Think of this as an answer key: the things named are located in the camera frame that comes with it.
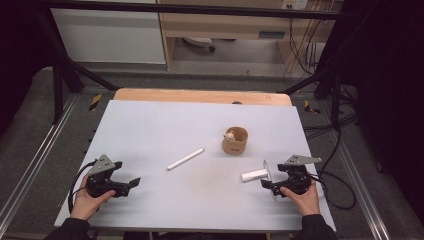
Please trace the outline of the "thin white pen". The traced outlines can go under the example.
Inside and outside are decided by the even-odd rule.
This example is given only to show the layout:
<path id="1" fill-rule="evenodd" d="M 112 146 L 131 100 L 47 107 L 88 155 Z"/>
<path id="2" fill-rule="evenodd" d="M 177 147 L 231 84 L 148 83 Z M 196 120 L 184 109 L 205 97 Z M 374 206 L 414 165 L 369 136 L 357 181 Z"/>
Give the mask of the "thin white pen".
<path id="1" fill-rule="evenodd" d="M 204 148 L 199 148 L 196 151 L 188 154 L 187 156 L 184 156 L 183 158 L 179 159 L 178 161 L 170 164 L 169 166 L 167 166 L 166 170 L 171 171 L 171 170 L 175 169 L 176 167 L 184 164 L 185 162 L 191 160 L 192 158 L 195 158 L 196 156 L 202 154 L 204 151 L 205 151 Z"/>

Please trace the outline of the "aluminium floor rail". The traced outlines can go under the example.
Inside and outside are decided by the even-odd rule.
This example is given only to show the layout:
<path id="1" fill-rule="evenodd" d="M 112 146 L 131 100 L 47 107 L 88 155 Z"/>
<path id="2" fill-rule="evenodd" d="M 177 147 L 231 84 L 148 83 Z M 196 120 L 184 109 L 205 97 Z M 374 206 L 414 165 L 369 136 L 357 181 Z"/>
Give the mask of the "aluminium floor rail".
<path id="1" fill-rule="evenodd" d="M 17 210 L 23 202 L 23 199 L 54 146 L 56 139 L 60 135 L 64 125 L 71 115 L 78 99 L 79 94 L 71 94 L 68 97 L 65 102 L 65 106 L 63 107 L 63 115 L 59 118 L 57 123 L 50 127 L 46 137 L 43 139 L 41 145 L 37 149 L 37 152 L 32 157 L 17 186 L 14 188 L 4 207 L 0 210 L 0 236 L 5 234 L 7 228 L 12 222 Z"/>
<path id="2" fill-rule="evenodd" d="M 346 174 L 352 183 L 357 200 L 375 240 L 390 240 L 390 234 L 379 214 L 368 188 L 358 172 L 353 158 L 343 140 L 339 143 L 339 156 Z"/>

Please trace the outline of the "wall power outlet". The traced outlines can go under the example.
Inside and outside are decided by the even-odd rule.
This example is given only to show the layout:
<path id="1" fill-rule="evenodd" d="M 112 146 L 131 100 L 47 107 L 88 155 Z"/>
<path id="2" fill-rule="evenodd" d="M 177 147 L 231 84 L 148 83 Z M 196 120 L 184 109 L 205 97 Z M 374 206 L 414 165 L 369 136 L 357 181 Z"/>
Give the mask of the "wall power outlet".
<path id="1" fill-rule="evenodd" d="M 282 8 L 289 10 L 303 10 L 306 8 L 308 0 L 283 0 Z"/>

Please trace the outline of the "black curtain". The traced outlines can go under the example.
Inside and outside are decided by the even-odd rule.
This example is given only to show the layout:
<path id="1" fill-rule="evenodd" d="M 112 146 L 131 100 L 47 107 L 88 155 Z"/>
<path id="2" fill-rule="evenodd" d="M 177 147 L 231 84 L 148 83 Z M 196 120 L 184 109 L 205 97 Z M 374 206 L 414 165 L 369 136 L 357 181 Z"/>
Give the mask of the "black curtain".
<path id="1" fill-rule="evenodd" d="M 33 76 L 51 65 L 38 30 L 28 0 L 0 0 L 0 136 L 20 109 Z"/>
<path id="2" fill-rule="evenodd" d="M 339 53 L 374 151 L 424 224 L 424 0 L 344 0 L 322 62 Z"/>

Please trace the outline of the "office chair base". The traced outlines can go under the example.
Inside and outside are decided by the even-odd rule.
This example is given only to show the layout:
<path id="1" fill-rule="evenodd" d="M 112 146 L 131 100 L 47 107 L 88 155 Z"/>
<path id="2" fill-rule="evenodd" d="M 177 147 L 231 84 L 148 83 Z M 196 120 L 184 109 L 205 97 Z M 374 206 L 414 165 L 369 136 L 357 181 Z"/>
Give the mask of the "office chair base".
<path id="1" fill-rule="evenodd" d="M 183 37 L 183 40 L 199 47 L 205 47 L 210 52 L 215 51 L 215 46 L 210 38 L 191 38 L 191 37 Z"/>

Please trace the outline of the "light wooden desk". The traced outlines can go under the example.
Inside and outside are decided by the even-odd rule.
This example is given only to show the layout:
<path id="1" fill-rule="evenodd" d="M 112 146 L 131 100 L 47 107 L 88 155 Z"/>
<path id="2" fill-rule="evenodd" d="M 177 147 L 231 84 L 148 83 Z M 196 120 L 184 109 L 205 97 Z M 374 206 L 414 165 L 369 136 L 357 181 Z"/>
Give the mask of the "light wooden desk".
<path id="1" fill-rule="evenodd" d="M 289 10 L 283 0 L 157 0 L 159 4 L 246 7 Z M 338 11 L 338 0 L 308 0 L 303 10 Z M 335 25 L 333 20 L 162 13 L 162 30 L 167 38 L 274 40 L 290 72 L 300 67 L 310 43 L 325 43 Z"/>

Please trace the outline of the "white cabinet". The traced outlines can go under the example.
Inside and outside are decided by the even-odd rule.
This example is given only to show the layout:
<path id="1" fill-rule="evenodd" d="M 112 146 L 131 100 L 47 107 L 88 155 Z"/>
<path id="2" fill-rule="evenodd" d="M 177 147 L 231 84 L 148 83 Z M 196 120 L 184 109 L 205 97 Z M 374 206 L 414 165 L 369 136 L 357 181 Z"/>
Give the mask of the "white cabinet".
<path id="1" fill-rule="evenodd" d="M 53 9 L 68 55 L 79 62 L 166 62 L 154 13 Z"/>

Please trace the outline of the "person's right hand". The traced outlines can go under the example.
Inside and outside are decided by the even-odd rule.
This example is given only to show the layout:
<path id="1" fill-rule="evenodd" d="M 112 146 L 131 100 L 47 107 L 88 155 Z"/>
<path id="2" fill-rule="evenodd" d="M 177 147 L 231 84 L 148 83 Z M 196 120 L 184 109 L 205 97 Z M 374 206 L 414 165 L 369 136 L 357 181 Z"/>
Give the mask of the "person's right hand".
<path id="1" fill-rule="evenodd" d="M 319 197 L 316 187 L 316 182 L 311 181 L 308 190 L 298 195 L 286 187 L 281 187 L 280 191 L 288 198 L 290 198 L 298 207 L 303 216 L 320 214 Z"/>

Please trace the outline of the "person's left hand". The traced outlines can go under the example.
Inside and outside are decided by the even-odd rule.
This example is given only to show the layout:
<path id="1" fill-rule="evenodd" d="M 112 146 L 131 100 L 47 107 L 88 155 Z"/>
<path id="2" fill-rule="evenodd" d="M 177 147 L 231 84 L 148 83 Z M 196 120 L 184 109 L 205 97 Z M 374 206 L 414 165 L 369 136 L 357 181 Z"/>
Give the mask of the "person's left hand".
<path id="1" fill-rule="evenodd" d="M 92 197 L 86 190 L 88 176 L 85 176 L 80 185 L 80 191 L 76 193 L 74 207 L 70 217 L 88 221 L 99 209 L 99 207 L 109 201 L 116 192 L 110 190 L 99 197 Z"/>

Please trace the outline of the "black metal frame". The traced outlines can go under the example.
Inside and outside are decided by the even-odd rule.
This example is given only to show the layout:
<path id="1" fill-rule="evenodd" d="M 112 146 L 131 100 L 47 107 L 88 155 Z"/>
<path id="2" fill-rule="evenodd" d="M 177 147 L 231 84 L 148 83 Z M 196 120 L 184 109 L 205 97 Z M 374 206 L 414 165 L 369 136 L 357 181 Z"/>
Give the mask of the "black metal frame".
<path id="1" fill-rule="evenodd" d="M 46 43 L 48 44 L 47 51 L 51 55 L 51 59 L 53 61 L 53 89 L 55 100 L 55 115 L 53 120 L 54 124 L 57 124 L 64 115 L 62 83 L 65 82 L 69 90 L 73 93 L 80 93 L 84 89 L 84 86 L 78 76 L 78 72 L 108 90 L 118 90 L 119 87 L 95 75 L 88 69 L 77 64 L 68 56 L 64 44 L 59 38 L 59 34 L 54 30 L 54 23 L 50 21 L 46 16 L 46 14 L 50 11 L 51 8 L 322 20 L 340 20 L 349 17 L 349 14 L 334 11 L 317 12 L 304 10 L 272 10 L 264 8 L 255 9 L 246 7 L 179 4 L 150 4 L 76 0 L 33 0 L 31 2 L 32 14 L 40 26 L 40 36 L 44 36 L 46 38 Z"/>

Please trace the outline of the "yellow black tape strip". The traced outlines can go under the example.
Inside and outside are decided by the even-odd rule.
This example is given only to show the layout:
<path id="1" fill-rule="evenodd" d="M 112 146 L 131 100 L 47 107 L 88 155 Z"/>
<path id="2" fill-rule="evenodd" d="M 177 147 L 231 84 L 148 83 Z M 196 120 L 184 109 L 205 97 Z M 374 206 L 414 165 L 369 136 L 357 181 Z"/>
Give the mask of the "yellow black tape strip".
<path id="1" fill-rule="evenodd" d="M 304 100 L 304 110 L 307 112 L 312 112 L 314 114 L 321 114 L 319 109 L 312 108 L 308 100 Z"/>
<path id="2" fill-rule="evenodd" d="M 95 111 L 95 109 L 96 109 L 98 103 L 100 102 L 101 98 L 102 98 L 102 94 L 96 94 L 94 96 L 94 98 L 93 98 L 93 100 L 92 100 L 92 102 L 91 102 L 91 104 L 89 106 L 89 111 L 90 112 Z"/>

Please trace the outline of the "white table board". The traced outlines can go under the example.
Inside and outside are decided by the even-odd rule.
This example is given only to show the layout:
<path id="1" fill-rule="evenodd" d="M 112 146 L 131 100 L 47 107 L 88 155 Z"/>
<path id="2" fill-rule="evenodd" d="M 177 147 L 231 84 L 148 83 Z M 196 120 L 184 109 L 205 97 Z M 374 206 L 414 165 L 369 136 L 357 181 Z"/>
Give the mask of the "white table board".
<path id="1" fill-rule="evenodd" d="M 230 127 L 249 134 L 241 155 L 223 151 Z M 171 171 L 170 164 L 199 148 L 205 151 Z M 117 182 L 141 178 L 126 197 L 114 198 L 91 218 L 94 228 L 194 232 L 284 232 L 301 227 L 287 198 L 241 175 L 263 169 L 285 179 L 277 165 L 309 147 L 293 106 L 112 100 L 84 158 L 101 155 L 123 162 Z"/>

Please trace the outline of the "round wooden pen holder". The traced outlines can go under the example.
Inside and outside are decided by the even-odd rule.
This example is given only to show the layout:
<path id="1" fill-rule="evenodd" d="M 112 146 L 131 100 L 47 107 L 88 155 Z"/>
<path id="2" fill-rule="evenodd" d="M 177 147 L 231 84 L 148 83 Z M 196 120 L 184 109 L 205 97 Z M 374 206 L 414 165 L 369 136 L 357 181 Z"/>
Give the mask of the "round wooden pen holder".
<path id="1" fill-rule="evenodd" d="M 244 153 L 249 134 L 245 128 L 230 127 L 223 135 L 222 149 L 230 155 L 241 155 Z"/>

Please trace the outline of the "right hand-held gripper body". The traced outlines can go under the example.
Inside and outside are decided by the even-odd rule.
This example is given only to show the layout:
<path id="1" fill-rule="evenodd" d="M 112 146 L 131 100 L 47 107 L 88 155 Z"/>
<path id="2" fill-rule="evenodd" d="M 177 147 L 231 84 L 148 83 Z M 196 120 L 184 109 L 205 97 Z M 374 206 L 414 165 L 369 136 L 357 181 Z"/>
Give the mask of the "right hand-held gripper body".
<path id="1" fill-rule="evenodd" d="M 298 195 L 305 193 L 311 185 L 311 177 L 306 169 L 306 165 L 320 163 L 321 161 L 321 158 L 292 155 L 282 163 L 290 167 L 285 172 L 288 178 L 281 182 L 281 186 L 290 189 Z"/>

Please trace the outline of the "thick white marker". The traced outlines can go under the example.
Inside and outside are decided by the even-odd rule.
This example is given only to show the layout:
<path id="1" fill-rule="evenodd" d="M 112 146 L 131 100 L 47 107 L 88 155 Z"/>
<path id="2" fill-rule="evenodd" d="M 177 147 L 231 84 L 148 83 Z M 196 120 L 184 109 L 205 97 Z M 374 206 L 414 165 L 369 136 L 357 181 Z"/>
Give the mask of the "thick white marker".
<path id="1" fill-rule="evenodd" d="M 249 182 L 252 180 L 258 180 L 261 178 L 267 178 L 268 172 L 266 169 L 255 170 L 251 172 L 246 172 L 241 175 L 242 182 Z"/>

